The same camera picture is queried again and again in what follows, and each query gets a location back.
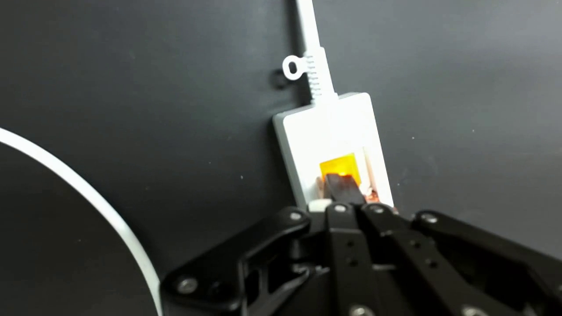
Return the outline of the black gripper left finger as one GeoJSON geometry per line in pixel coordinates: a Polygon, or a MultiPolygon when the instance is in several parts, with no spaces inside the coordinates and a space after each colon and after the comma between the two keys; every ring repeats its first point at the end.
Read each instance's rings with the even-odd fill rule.
{"type": "Polygon", "coordinates": [[[170,270],[170,306],[208,314],[284,314],[324,276],[323,218],[280,209],[170,270]]]}

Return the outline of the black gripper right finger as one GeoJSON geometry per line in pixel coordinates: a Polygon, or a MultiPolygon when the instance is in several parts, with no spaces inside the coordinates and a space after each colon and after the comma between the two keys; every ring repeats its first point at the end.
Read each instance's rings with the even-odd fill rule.
{"type": "Polygon", "coordinates": [[[560,260],[435,211],[326,209],[338,306],[374,316],[562,316],[560,260]]]}

